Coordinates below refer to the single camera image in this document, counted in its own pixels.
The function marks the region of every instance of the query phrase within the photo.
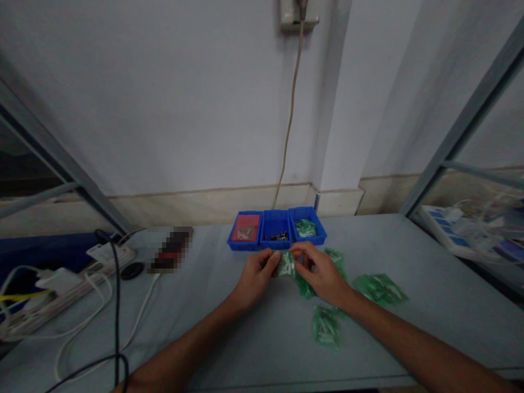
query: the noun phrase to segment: blue plastic bin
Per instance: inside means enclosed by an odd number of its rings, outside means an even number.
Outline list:
[[[231,241],[231,237],[233,236],[233,231],[236,227],[236,221],[238,220],[240,215],[259,215],[260,216],[260,222],[258,223],[258,232],[257,232],[257,240],[254,242],[234,242]],[[258,244],[260,242],[260,233],[262,232],[264,223],[264,216],[261,211],[243,211],[239,212],[239,214],[235,218],[235,223],[233,224],[233,227],[231,228],[231,232],[229,233],[228,237],[228,244],[229,248],[233,251],[258,251]]]
[[[299,237],[298,233],[296,232],[295,223],[303,218],[308,219],[309,221],[312,221],[317,225],[316,236]],[[314,208],[306,206],[289,209],[289,219],[291,221],[291,226],[293,227],[293,237],[295,241],[310,241],[315,246],[324,244],[324,241],[326,240],[328,234],[326,233],[326,230],[324,229],[322,223],[318,219],[317,212],[315,212]]]
[[[280,232],[286,231],[289,235],[288,241],[282,240],[264,240],[273,235],[279,235]],[[287,210],[264,210],[262,232],[260,234],[260,245],[262,249],[286,249],[293,243],[291,234],[291,224],[289,221],[289,212]]]

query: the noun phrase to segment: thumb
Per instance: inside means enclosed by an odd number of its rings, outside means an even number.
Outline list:
[[[275,251],[272,256],[267,260],[266,266],[264,267],[264,272],[268,277],[271,277],[273,270],[277,267],[280,262],[280,257],[282,253],[280,251]]]
[[[307,270],[304,265],[302,265],[298,261],[295,261],[295,270],[304,278],[304,280],[306,280],[310,285],[313,285],[313,279],[315,276],[313,275],[313,273]]]

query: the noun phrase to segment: forearm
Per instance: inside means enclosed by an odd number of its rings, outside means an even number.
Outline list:
[[[473,359],[357,292],[346,296],[343,309],[432,392],[518,391]]]
[[[222,333],[242,314],[243,310],[228,297],[195,327],[140,366],[129,377],[128,393],[182,391]],[[114,393],[122,390],[121,383]]]

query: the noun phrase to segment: hand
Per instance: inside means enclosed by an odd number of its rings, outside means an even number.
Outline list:
[[[329,255],[315,248],[311,242],[297,242],[290,251],[295,255],[295,270],[315,290],[318,296],[332,305],[343,308],[347,298],[354,294],[340,275]],[[304,255],[303,264],[296,259]]]
[[[239,283],[231,293],[230,300],[242,311],[247,311],[257,304],[266,292],[271,274],[280,261],[280,251],[271,255],[271,248],[266,248],[251,255],[244,266]]]

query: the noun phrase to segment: gray table surface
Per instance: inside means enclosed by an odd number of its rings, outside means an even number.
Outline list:
[[[400,215],[322,219],[326,246],[346,254],[349,280],[387,273],[410,301],[389,310],[506,378],[524,377],[524,312]],[[136,369],[214,309],[235,286],[248,252],[226,244],[230,225],[195,227],[180,269],[157,282],[139,332],[125,354]],[[167,229],[136,234],[130,246],[147,261]],[[151,276],[122,283],[121,342],[135,321]],[[75,326],[98,307],[91,292],[43,327]],[[408,372],[350,318],[341,320],[340,350],[316,345],[313,308],[288,278],[273,279],[261,304],[231,328],[189,384],[190,391],[299,392],[413,384]],[[78,336],[61,364],[73,371],[113,346],[114,298]],[[40,392],[54,384],[60,340],[24,340],[0,362],[2,392]],[[57,391],[109,391],[113,365]]]

